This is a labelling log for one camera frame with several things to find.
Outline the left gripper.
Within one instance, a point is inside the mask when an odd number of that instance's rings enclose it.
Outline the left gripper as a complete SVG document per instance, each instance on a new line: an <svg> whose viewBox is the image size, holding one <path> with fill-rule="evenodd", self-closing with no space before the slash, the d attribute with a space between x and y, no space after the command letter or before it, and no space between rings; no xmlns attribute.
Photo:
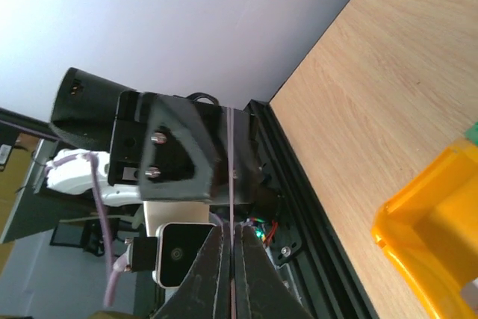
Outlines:
<svg viewBox="0 0 478 319"><path fill-rule="evenodd" d="M232 112L232 141L227 113ZM143 201L249 204L266 192L253 114L156 93L123 92L109 150L109 185L135 185Z"/></svg>

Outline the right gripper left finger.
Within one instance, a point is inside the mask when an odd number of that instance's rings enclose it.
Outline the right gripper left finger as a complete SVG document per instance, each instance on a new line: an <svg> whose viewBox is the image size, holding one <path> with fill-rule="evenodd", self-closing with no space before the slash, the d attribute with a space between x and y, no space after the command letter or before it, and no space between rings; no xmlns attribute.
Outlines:
<svg viewBox="0 0 478 319"><path fill-rule="evenodd" d="M179 287L153 318L230 318L231 235L213 227Z"/></svg>

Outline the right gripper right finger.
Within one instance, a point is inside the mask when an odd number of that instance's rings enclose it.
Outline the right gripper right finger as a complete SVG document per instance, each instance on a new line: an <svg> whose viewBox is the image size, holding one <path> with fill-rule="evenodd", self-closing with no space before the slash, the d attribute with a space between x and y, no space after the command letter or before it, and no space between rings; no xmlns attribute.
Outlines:
<svg viewBox="0 0 478 319"><path fill-rule="evenodd" d="M286 288L249 226L235 227L233 264L236 318L311 317Z"/></svg>

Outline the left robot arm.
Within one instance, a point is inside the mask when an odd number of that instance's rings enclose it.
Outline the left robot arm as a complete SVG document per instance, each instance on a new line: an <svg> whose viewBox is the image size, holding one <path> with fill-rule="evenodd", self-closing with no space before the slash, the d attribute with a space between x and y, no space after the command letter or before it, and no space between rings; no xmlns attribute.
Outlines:
<svg viewBox="0 0 478 319"><path fill-rule="evenodd" d="M250 204L265 198L258 123L207 93L170 96L69 69L49 123L65 143L109 155L109 185L146 201Z"/></svg>

